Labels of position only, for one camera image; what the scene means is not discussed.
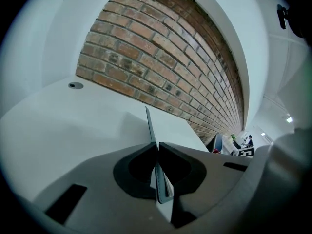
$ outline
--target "black recessed slot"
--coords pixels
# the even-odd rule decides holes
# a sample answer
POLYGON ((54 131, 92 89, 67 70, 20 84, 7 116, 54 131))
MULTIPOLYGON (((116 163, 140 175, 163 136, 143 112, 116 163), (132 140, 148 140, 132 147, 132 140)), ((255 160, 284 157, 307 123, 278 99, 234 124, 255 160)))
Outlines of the black recessed slot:
POLYGON ((56 222, 64 224, 86 190, 85 186, 72 185, 45 213, 56 222))
POLYGON ((226 162, 223 164, 223 166, 225 167, 229 167, 229 168, 232 168, 232 169, 235 169, 235 170, 239 170, 239 171, 246 171, 247 169, 247 166, 244 166, 244 165, 239 165, 239 164, 235 164, 235 163, 231 163, 231 162, 226 162))

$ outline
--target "black rectangular hole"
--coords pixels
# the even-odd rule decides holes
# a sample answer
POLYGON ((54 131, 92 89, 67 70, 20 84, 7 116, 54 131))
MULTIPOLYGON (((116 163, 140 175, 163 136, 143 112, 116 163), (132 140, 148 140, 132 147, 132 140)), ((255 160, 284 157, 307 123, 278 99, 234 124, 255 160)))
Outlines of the black rectangular hole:
POLYGON ((85 186, 72 185, 45 213, 56 222, 64 224, 86 190, 85 186))
POLYGON ((226 162, 223 164, 223 166, 226 166, 226 167, 229 167, 229 168, 232 168, 235 170, 239 170, 242 172, 246 171, 246 169, 247 169, 247 166, 239 165, 239 164, 235 164, 235 163, 231 163, 231 162, 226 162))

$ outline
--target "white ceiling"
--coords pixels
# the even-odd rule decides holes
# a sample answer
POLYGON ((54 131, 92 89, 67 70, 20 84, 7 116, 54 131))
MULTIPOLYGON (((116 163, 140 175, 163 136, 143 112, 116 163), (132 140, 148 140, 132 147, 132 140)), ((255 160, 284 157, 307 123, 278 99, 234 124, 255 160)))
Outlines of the white ceiling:
POLYGON ((307 57, 309 47, 305 40, 297 37, 286 22, 286 29, 280 27, 277 16, 277 5, 287 9, 284 0, 257 0, 265 21, 269 38, 269 73, 263 100, 265 107, 276 106, 284 108, 277 92, 295 74, 307 57))

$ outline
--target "person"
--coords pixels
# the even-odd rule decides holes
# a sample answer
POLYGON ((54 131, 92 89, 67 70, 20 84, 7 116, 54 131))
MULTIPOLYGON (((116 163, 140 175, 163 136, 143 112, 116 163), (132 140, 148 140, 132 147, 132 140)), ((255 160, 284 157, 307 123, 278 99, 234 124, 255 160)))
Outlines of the person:
POLYGON ((254 144, 253 144, 253 138, 252 138, 251 135, 248 136, 248 139, 246 140, 245 145, 246 145, 247 147, 253 147, 253 146, 254 146, 254 144))

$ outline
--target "brick wall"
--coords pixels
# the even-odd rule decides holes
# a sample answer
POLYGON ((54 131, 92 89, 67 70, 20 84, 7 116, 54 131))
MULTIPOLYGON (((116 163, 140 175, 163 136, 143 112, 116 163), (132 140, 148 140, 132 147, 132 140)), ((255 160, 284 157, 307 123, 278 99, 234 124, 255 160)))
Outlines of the brick wall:
POLYGON ((205 144, 242 129, 234 59, 192 0, 110 0, 86 37, 76 74, 186 119, 205 144))

